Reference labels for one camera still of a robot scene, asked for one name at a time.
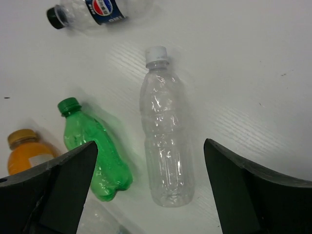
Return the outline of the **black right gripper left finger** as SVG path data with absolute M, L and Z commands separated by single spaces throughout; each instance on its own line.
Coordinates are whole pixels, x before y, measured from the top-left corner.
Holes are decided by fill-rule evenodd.
M 2 234 L 75 234 L 98 155 L 94 141 L 0 180 Z

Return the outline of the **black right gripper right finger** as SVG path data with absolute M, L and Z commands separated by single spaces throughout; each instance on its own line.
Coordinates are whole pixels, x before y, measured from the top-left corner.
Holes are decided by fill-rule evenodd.
M 224 234 L 310 234 L 312 183 L 248 160 L 212 139 L 204 157 Z

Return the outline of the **clear bottle white cap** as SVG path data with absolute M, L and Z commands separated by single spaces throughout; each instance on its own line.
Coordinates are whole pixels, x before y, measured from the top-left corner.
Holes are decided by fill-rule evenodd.
M 151 196 L 161 207 L 181 207 L 195 193 L 185 88 L 164 46 L 148 48 L 145 59 L 139 108 Z

